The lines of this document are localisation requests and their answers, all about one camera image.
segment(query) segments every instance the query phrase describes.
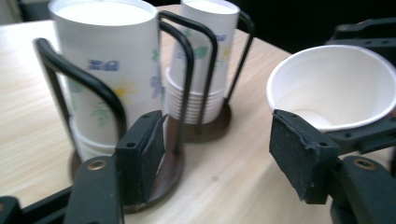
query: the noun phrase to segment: table surface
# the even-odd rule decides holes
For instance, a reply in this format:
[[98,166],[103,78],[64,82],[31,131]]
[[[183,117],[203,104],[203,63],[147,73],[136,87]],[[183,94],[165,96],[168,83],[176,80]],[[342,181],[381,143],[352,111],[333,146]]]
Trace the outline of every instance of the table surface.
[[[179,6],[159,7],[179,11]],[[52,21],[0,26],[0,195],[18,197],[24,207],[72,184],[73,148],[50,93],[33,40],[55,47]],[[229,80],[247,35],[234,37]],[[173,40],[163,34],[163,68]],[[185,144],[185,168],[177,188],[126,223],[332,223],[325,205],[300,202],[269,153],[272,114],[265,86],[271,71],[289,54],[254,39],[231,99],[230,130],[219,139]],[[389,152],[369,155],[387,164]]]

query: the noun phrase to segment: metal screw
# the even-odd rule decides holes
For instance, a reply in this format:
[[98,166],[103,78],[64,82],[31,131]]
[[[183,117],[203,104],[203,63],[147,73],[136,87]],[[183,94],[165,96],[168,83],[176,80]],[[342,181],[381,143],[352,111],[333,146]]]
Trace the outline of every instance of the metal screw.
[[107,162],[104,160],[91,161],[87,168],[89,170],[100,170],[106,166]]
[[365,170],[375,170],[376,169],[376,165],[374,163],[372,163],[371,161],[367,161],[364,159],[355,159],[353,161],[353,163]]

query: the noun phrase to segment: wooden table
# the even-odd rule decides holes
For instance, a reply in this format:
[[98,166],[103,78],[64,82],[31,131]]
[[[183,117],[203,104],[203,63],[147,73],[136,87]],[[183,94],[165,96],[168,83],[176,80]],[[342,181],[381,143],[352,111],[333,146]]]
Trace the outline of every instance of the wooden table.
[[[178,12],[179,6],[160,7]],[[49,91],[33,40],[57,46],[52,21],[0,27],[0,195],[21,206],[72,184],[72,146]],[[236,32],[230,81],[247,35]],[[163,35],[163,67],[173,40]],[[331,223],[330,203],[307,205],[269,153],[271,110],[265,85],[289,54],[255,39],[230,105],[230,130],[220,139],[186,144],[186,166],[176,190],[126,223]],[[387,162],[389,153],[376,153]]]

